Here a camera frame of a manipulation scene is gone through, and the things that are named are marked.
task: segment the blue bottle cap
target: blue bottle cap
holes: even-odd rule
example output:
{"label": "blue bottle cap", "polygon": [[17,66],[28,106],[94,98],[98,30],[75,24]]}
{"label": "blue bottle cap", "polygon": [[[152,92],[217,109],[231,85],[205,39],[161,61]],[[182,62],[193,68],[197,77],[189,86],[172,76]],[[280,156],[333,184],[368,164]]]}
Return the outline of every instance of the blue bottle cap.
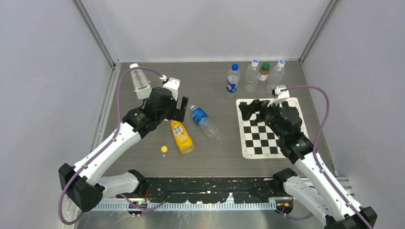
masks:
{"label": "blue bottle cap", "polygon": [[237,71],[239,69],[239,65],[237,63],[232,64],[232,70]]}

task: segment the gray wooden tabletop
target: gray wooden tabletop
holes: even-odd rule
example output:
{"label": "gray wooden tabletop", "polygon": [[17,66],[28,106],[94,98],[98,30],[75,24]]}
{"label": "gray wooden tabletop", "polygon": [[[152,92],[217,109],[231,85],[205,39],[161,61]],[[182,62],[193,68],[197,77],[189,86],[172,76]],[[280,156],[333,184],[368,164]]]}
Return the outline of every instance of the gray wooden tabletop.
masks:
{"label": "gray wooden tabletop", "polygon": [[[174,141],[170,123],[162,122],[139,143],[129,148],[107,171],[106,176],[122,174],[129,169],[136,169],[146,177],[268,177],[290,167],[300,176],[303,174],[291,165],[288,159],[244,159],[242,157],[239,125],[236,113],[236,99],[271,98],[272,95],[258,86],[256,92],[248,94],[243,90],[244,74],[249,62],[238,62],[241,79],[234,99],[225,98],[226,74],[232,62],[172,62],[142,63],[168,77],[181,80],[179,98],[189,97],[189,104],[200,106],[218,125],[222,136],[220,140],[209,140],[187,111],[184,126],[189,132],[196,149],[188,155],[182,155]],[[121,73],[129,68],[122,65]],[[286,74],[281,82],[287,86],[307,84],[302,68],[297,61],[286,62]],[[154,73],[145,71],[152,87],[161,86],[161,81]],[[290,91],[291,97],[298,98],[307,131],[311,141],[319,129],[319,120],[308,89]],[[107,137],[116,127],[116,100],[109,113],[105,131]],[[134,93],[130,75],[123,80],[121,89],[121,113],[142,104]],[[162,155],[160,148],[168,147]],[[332,170],[329,153],[322,136],[318,150],[327,167]]]}

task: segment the empty water bottle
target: empty water bottle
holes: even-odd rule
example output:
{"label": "empty water bottle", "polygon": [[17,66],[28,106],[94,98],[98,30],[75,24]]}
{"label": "empty water bottle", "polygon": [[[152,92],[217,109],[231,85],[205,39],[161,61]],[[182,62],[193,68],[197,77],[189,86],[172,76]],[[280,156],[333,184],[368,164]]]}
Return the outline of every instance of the empty water bottle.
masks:
{"label": "empty water bottle", "polygon": [[217,126],[212,122],[204,110],[194,105],[190,106],[190,110],[194,121],[210,139],[219,138],[219,130]]}
{"label": "empty water bottle", "polygon": [[278,64],[271,70],[266,85],[266,90],[268,92],[271,92],[273,89],[275,89],[283,79],[285,73],[285,63],[286,62],[284,60],[279,60]]}
{"label": "empty water bottle", "polygon": [[253,93],[256,90],[257,82],[259,81],[259,61],[253,60],[247,67],[245,75],[245,92]]}
{"label": "empty water bottle", "polygon": [[232,99],[235,97],[239,78],[239,65],[237,63],[234,63],[232,64],[232,68],[228,71],[228,75],[226,76],[226,98]]}

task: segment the checkerboard pattern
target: checkerboard pattern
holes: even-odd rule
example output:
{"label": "checkerboard pattern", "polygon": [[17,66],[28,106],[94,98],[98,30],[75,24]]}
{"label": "checkerboard pattern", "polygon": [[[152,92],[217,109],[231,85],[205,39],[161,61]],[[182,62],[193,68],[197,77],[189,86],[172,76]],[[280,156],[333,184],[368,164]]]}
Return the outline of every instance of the checkerboard pattern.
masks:
{"label": "checkerboard pattern", "polygon": [[[250,104],[253,99],[238,99],[236,107],[238,111],[239,127],[241,133],[242,153],[244,158],[260,159],[260,158],[285,158],[279,147],[279,139],[264,122],[255,123],[256,115],[253,114],[248,121],[242,120],[242,115],[239,110],[239,104]],[[302,118],[302,113],[296,98],[289,98],[281,104],[282,107],[291,106],[297,107],[299,115]],[[302,131],[308,136],[305,124],[301,127]]]}

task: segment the orange juice bottle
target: orange juice bottle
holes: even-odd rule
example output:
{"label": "orange juice bottle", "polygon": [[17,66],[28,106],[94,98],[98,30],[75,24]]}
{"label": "orange juice bottle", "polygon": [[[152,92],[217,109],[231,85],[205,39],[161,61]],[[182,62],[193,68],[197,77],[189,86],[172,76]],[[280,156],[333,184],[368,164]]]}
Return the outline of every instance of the orange juice bottle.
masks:
{"label": "orange juice bottle", "polygon": [[181,122],[172,121],[170,123],[171,130],[173,131],[174,140],[180,149],[181,154],[188,154],[195,149],[186,128],[184,128]]}

